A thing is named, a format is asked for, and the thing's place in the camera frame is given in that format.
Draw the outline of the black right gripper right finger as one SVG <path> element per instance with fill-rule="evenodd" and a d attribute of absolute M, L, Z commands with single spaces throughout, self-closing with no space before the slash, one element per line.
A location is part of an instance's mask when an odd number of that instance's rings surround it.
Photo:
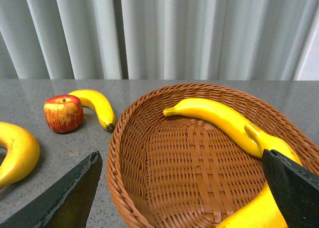
<path fill-rule="evenodd" d="M 274 149 L 264 150 L 262 168 L 288 227 L 317 228 L 319 176 Z"/>

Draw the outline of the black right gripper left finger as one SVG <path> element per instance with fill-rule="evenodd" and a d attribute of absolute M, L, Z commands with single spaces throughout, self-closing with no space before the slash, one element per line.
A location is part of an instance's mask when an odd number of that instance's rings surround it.
<path fill-rule="evenodd" d="M 84 228 L 100 180 L 103 160 L 92 152 L 2 228 Z"/>

